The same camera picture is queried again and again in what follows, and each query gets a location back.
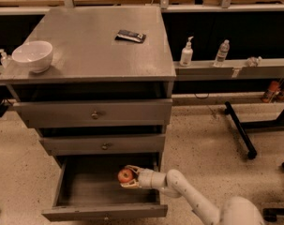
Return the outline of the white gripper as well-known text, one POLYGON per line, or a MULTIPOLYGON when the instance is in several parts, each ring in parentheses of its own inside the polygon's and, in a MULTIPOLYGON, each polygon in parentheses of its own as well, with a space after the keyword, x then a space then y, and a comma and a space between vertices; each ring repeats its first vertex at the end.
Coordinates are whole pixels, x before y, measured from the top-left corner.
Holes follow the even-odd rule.
POLYGON ((121 183, 122 188, 145 188, 145 189, 160 189, 167 185, 166 174, 164 172, 156 172, 150 169, 142 169, 134 165, 126 165, 126 169, 130 169, 138 174, 138 182, 136 179, 126 183, 121 183))

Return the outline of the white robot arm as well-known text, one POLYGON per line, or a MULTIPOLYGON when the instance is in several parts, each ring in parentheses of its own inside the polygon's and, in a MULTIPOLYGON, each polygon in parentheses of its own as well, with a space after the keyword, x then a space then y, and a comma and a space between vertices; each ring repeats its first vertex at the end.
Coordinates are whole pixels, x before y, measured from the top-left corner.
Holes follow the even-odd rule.
POLYGON ((156 189, 172 198, 183 197, 204 225, 265 225, 258 208, 243 197, 228 199, 216 207, 177 170, 154 170, 127 165, 117 175, 122 188, 156 189))

